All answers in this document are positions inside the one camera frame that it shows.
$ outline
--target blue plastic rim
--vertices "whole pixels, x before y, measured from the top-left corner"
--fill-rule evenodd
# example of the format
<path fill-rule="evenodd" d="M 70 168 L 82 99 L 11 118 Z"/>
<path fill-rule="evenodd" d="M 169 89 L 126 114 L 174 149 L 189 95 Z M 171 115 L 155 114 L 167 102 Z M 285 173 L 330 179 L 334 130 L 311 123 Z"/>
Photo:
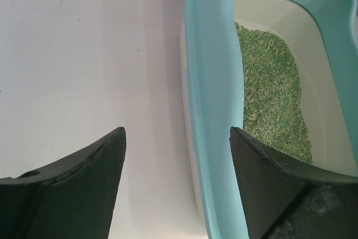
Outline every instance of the blue plastic rim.
<path fill-rule="evenodd" d="M 321 30 L 358 160 L 357 0 L 291 0 Z M 186 0 L 187 85 L 194 151 L 210 238 L 249 238 L 229 145 L 243 126 L 243 67 L 234 0 Z"/>

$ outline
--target green granular material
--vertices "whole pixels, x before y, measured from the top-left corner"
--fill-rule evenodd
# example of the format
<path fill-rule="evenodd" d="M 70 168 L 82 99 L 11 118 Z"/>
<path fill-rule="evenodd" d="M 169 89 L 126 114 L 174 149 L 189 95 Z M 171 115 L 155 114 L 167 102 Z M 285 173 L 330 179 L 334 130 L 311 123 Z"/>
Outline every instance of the green granular material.
<path fill-rule="evenodd" d="M 287 44 L 269 32 L 236 24 L 244 68 L 243 129 L 262 143 L 312 163 L 300 109 L 297 66 Z"/>

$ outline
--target plastic container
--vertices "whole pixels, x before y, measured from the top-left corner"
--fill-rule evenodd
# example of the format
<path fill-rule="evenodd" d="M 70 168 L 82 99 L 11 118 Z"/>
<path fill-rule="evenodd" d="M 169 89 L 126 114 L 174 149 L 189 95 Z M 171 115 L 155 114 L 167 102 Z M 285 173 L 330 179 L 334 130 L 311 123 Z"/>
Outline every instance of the plastic container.
<path fill-rule="evenodd" d="M 248 238 L 229 145 L 230 127 L 243 125 L 234 20 L 275 33 L 292 51 L 313 165 L 357 175 L 356 9 L 357 0 L 186 1 L 183 99 L 197 208 L 210 238 Z"/>

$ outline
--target litter box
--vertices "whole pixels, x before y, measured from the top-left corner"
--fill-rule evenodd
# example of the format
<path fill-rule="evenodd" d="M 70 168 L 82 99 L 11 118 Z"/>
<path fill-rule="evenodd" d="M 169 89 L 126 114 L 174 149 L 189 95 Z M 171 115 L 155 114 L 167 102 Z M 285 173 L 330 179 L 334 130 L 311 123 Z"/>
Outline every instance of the litter box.
<path fill-rule="evenodd" d="M 209 237 L 248 238 L 229 145 L 243 126 L 234 20 L 286 41 L 298 67 L 313 165 L 357 175 L 357 0 L 186 0 L 181 64 L 197 209 Z"/>

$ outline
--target black object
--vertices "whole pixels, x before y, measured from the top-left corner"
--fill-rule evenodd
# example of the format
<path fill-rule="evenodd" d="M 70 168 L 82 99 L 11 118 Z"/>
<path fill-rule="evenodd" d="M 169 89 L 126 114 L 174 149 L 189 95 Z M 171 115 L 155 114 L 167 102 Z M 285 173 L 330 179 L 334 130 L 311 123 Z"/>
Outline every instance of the black object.
<path fill-rule="evenodd" d="M 124 128 L 42 168 L 0 179 L 0 239 L 108 238 Z"/>
<path fill-rule="evenodd" d="M 232 128 L 230 145 L 251 239 L 357 239 L 358 178 L 320 169 Z"/>

